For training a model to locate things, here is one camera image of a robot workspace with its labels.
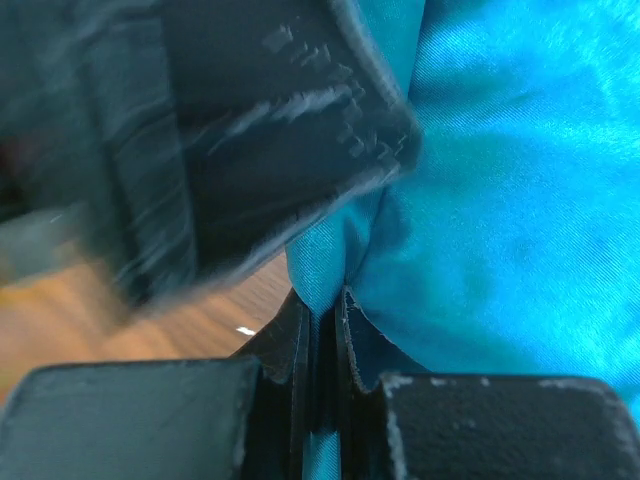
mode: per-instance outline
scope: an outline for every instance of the black plastic object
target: black plastic object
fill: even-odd
[[[6,0],[0,144],[133,301],[232,283],[420,133],[352,0]]]
[[[22,192],[7,174],[5,154],[0,148],[0,223],[27,212]]]
[[[640,478],[638,432],[601,382],[427,372],[348,289],[311,343],[310,320],[291,294],[229,360],[32,374],[0,424],[0,480],[298,480],[318,411],[344,479]]]

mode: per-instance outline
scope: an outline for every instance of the blurry black object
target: blurry black object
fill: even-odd
[[[420,133],[347,0],[6,0],[0,144],[133,303],[233,283]]]
[[[316,397],[345,479],[640,478],[634,424],[600,382],[426,372],[348,290],[324,322],[324,369],[292,293],[228,360],[37,371],[0,424],[0,480],[300,479]]]
[[[0,148],[0,223],[24,215],[28,211],[23,192],[7,172],[7,156]]]

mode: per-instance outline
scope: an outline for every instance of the teal satin fabric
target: teal satin fabric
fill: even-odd
[[[361,7],[425,151],[289,247],[299,295],[348,283],[429,369],[597,377],[640,422],[637,0]]]

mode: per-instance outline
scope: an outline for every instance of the wooden surface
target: wooden surface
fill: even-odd
[[[41,365],[227,356],[273,317],[289,289],[284,256],[229,291],[202,290],[133,318],[87,264],[1,287],[0,405]]]

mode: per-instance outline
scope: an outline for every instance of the scratched black edge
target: scratched black edge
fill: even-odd
[[[185,359],[185,360],[143,360],[143,361],[125,361],[125,362],[103,362],[103,363],[72,363],[72,364],[56,364],[46,365],[34,368],[11,390],[4,408],[0,409],[0,463],[2,460],[3,440],[6,439],[3,433],[9,428],[9,421],[18,413],[22,405],[22,401],[29,394],[31,387],[38,384],[42,377],[50,374],[64,374],[68,371],[89,370],[99,373],[101,370],[108,369],[126,369],[127,367],[148,367],[158,368],[167,366],[186,367],[189,365],[206,364],[206,363],[225,363],[225,364],[243,364],[247,366],[253,364],[253,368],[258,369],[260,363],[253,356],[229,359]]]
[[[461,388],[469,386],[472,382],[478,385],[484,384],[484,382],[514,382],[514,381],[526,381],[528,383],[535,383],[538,388],[564,391],[578,391],[595,396],[602,407],[603,417],[609,422],[611,428],[615,431],[615,438],[618,440],[618,444],[615,446],[619,453],[626,455],[630,463],[633,465],[634,471],[631,472],[633,477],[624,478],[640,478],[640,432],[638,431],[636,424],[631,416],[630,410],[625,402],[618,396],[615,390],[602,380],[591,377],[579,377],[579,376],[561,376],[561,375],[549,375],[549,376],[536,376],[536,375],[482,375],[482,374],[401,374],[395,372],[387,372],[381,375],[381,381],[376,388],[371,391],[367,399],[367,404],[373,406],[373,404],[384,405],[384,415],[386,424],[386,433],[388,438],[387,453],[390,455],[390,464],[388,467],[393,468],[396,472],[400,467],[405,470],[410,467],[407,465],[407,459],[402,455],[397,456],[392,454],[392,436],[391,425],[388,418],[393,413],[394,399],[391,391],[398,392],[405,388],[416,388],[413,382],[401,383],[395,380],[407,378],[418,381],[442,381],[442,385],[439,388]],[[388,478],[393,477],[393,473],[385,468],[386,474],[391,475]]]
[[[309,308],[291,290],[273,319],[233,354],[233,357],[250,355],[258,358],[266,375],[265,382],[270,382],[267,395],[271,401],[287,402],[287,405],[278,404],[278,411],[272,411],[270,415],[282,413],[288,417],[283,418],[288,424],[282,424],[281,428],[289,429],[287,445],[282,448],[288,453],[284,474],[290,480],[302,478],[305,435],[310,425],[310,322]]]
[[[342,438],[340,455],[343,478],[393,478],[396,458],[391,454],[387,439],[385,384],[389,378],[396,376],[431,375],[369,321],[349,286],[343,287],[336,302],[335,324],[340,386],[338,426]],[[366,382],[361,377],[359,344],[354,341],[354,332],[364,336],[360,343],[369,344],[387,361],[383,366],[374,366],[374,371],[369,372]]]
[[[376,46],[357,3],[353,0],[326,0],[326,2],[356,60],[368,73],[378,93],[386,101],[389,107],[388,119],[396,127],[402,126],[401,119],[409,119],[406,129],[401,133],[409,139],[410,151],[405,152],[405,156],[414,159],[408,168],[412,170],[422,149],[422,130],[395,82],[391,68]]]

